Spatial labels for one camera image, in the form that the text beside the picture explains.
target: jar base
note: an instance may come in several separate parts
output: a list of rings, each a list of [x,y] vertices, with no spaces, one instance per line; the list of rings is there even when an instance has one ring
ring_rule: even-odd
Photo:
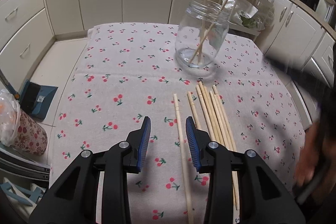
[[[194,60],[191,63],[189,63],[189,60],[191,60],[195,50],[196,49],[192,48],[181,48],[177,51],[176,55],[184,65],[190,68],[203,68],[211,63],[212,58],[206,54],[202,54],[199,63],[197,55],[195,56]]]

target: jar rim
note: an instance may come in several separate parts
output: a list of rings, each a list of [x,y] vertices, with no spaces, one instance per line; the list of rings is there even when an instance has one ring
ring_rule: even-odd
[[[204,19],[215,24],[227,22],[230,12],[225,7],[220,11],[221,5],[211,0],[192,0],[189,3],[187,12],[193,14],[198,19]]]

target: floral trash can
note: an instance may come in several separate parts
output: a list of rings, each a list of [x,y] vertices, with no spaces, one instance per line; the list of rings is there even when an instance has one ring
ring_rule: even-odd
[[[47,144],[48,137],[45,130],[21,110],[17,137],[11,146],[34,155],[43,155]]]

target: cherry print tablecloth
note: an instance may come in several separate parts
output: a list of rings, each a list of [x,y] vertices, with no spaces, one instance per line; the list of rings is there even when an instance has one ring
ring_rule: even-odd
[[[177,93],[185,121],[191,115],[186,92],[192,91],[207,130],[195,92],[202,80],[209,89],[217,85],[238,151],[257,151],[291,189],[304,131],[290,94],[260,50],[251,40],[228,34],[216,63],[192,70],[175,60],[177,29],[167,24],[112,23],[89,30],[85,54],[58,107],[51,184],[81,150],[108,150],[149,116],[152,131],[144,167],[140,174],[128,175],[132,221],[187,223],[172,100]],[[192,31],[190,39],[197,38]],[[189,167],[194,222],[202,223],[209,176],[197,174],[191,159]],[[239,221],[238,212],[233,220]]]

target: white plastic bag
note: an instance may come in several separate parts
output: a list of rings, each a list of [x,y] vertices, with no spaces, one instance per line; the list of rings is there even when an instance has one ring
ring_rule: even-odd
[[[0,91],[0,142],[10,146],[20,125],[20,105],[8,90]]]

